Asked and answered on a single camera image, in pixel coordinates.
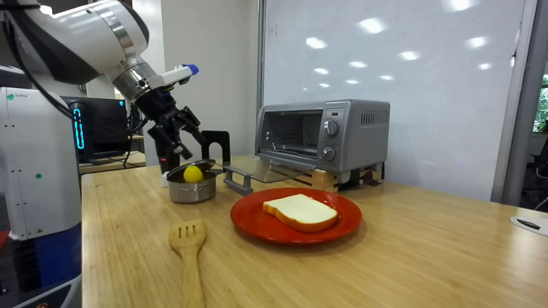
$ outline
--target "toaster oven knob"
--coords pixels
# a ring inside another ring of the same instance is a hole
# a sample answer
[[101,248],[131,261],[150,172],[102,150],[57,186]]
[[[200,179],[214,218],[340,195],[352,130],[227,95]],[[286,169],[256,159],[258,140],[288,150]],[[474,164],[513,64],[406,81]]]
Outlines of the toaster oven knob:
[[319,156],[320,159],[324,159],[328,162],[332,161],[335,159],[335,149],[328,146],[328,147],[325,147],[322,151],[322,153],[320,154]]
[[326,135],[328,135],[329,137],[333,137],[339,132],[339,126],[333,121],[325,121],[323,123],[323,130],[325,131]]

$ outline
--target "blue light strip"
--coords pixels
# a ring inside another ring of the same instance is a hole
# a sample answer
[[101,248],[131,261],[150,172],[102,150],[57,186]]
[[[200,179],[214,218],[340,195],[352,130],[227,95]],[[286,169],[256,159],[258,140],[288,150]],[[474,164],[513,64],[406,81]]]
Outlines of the blue light strip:
[[72,110],[72,114],[74,115],[74,132],[76,137],[76,147],[79,148],[80,150],[83,150],[84,149],[84,131],[82,130],[82,115],[80,113],[80,109],[74,108],[74,110]]

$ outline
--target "spatula handle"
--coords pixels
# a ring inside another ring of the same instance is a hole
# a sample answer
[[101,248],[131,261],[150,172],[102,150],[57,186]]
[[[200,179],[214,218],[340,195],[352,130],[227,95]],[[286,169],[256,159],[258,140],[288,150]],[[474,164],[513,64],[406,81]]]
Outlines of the spatula handle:
[[182,306],[183,308],[205,308],[197,247],[181,248],[182,257]]

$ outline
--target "toaster oven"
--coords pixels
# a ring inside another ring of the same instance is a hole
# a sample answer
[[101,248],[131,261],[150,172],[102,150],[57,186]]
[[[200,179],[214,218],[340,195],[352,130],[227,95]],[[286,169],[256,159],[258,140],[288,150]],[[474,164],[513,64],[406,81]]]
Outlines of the toaster oven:
[[[260,109],[255,156],[226,165],[227,183],[248,194],[253,178],[275,182],[312,169],[336,173],[348,182],[354,170],[386,161],[390,104],[369,100],[333,100],[270,105]],[[280,174],[283,165],[290,173]],[[232,181],[232,172],[244,175],[244,186]]]

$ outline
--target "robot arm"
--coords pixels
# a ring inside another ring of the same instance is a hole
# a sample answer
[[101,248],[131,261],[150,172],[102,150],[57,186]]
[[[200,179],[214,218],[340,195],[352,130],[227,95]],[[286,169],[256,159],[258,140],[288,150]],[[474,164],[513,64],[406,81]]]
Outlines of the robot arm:
[[[18,7],[38,2],[0,0],[0,4]],[[156,123],[148,133],[162,161],[173,154],[192,157],[180,140],[180,130],[191,133],[200,144],[206,142],[198,129],[199,120],[188,107],[177,109],[170,94],[175,84],[188,82],[198,72],[197,67],[180,65],[156,74],[140,56],[148,47],[149,31],[131,7],[118,0],[103,0],[53,16],[36,8],[4,13],[25,53],[54,79],[83,84],[106,75],[124,97]]]

